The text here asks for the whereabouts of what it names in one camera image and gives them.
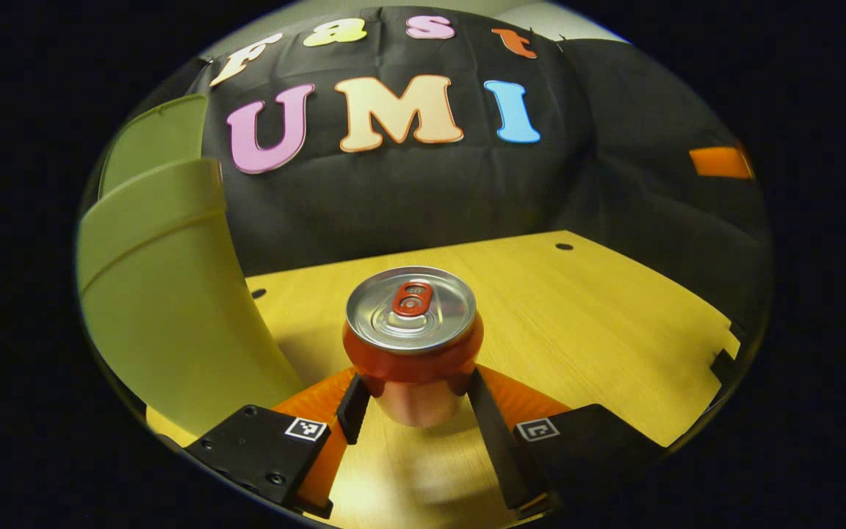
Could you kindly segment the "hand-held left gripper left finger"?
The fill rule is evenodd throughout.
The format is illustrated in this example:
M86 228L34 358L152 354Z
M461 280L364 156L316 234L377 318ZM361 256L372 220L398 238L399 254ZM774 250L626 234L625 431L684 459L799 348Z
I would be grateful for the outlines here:
M267 502L329 519L333 482L371 397L348 368L271 409L242 406L186 452Z

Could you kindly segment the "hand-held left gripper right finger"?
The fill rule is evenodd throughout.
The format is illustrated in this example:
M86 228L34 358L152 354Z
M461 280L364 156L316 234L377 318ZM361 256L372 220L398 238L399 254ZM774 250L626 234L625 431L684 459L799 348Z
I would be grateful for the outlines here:
M487 366L468 397L507 508L585 508L662 458L662 448L600 404L572 409Z

